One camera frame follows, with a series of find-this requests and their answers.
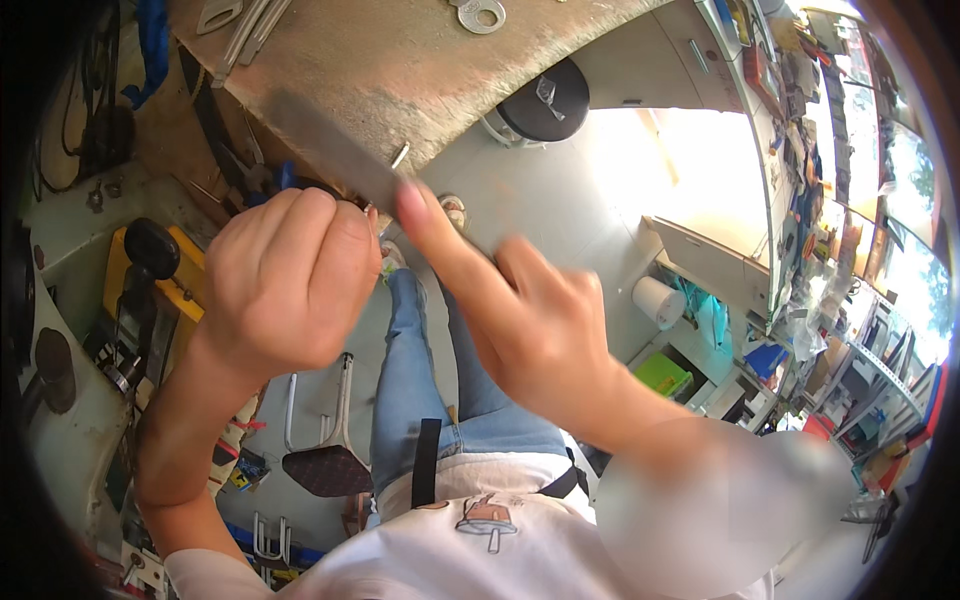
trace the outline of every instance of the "jeans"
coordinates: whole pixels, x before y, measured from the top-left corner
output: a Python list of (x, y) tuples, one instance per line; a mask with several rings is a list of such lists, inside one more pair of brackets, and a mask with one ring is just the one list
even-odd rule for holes
[(446, 412), (426, 337), (423, 286), (409, 269), (390, 274), (394, 312), (380, 370), (370, 443), (373, 492), (413, 470), (420, 419), (442, 423), (437, 458), (459, 452), (541, 452), (566, 456), (560, 429), (510, 400), (480, 365), (457, 301), (441, 284), (449, 313), (460, 396), (459, 423)]

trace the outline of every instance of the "person's left hand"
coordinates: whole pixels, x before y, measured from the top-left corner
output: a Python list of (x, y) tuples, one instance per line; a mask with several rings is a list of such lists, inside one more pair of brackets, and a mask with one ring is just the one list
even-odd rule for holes
[(206, 313), (191, 346), (255, 391), (336, 360), (380, 272), (376, 210), (287, 189), (234, 217), (206, 253)]

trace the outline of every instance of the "drawer handle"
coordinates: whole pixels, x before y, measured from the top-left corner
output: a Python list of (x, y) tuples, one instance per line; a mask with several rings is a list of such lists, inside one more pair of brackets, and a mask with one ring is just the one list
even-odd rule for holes
[(704, 70), (704, 73), (710, 74), (710, 69), (707, 66), (707, 61), (704, 60), (704, 55), (701, 54), (700, 48), (697, 46), (697, 41), (695, 39), (690, 40), (690, 49), (693, 50), (693, 56), (697, 58), (697, 62), (700, 63), (700, 68)]

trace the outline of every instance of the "white shoe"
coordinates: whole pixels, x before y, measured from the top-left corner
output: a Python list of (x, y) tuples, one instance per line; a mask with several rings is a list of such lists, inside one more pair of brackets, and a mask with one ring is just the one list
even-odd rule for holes
[(437, 199), (444, 208), (446, 218), (460, 229), (467, 228), (467, 209), (464, 202), (453, 194), (443, 194)]
[(380, 263), (380, 274), (383, 276), (384, 281), (397, 269), (407, 268), (407, 261), (403, 259), (400, 248), (390, 240), (380, 244), (380, 253), (383, 256), (383, 260)]

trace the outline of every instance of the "white t-shirt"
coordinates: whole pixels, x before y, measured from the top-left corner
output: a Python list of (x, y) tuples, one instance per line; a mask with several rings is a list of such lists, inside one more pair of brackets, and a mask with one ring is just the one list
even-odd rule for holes
[[(587, 496), (534, 493), (570, 467), (550, 454), (457, 454), (437, 464), (436, 497), (408, 510), (410, 475), (378, 500), (383, 523), (338, 546), (279, 598), (654, 598), (631, 588), (607, 555)], [(167, 573), (182, 600), (271, 596), (248, 565), (180, 550)], [(770, 573), (727, 596), (773, 598)]]

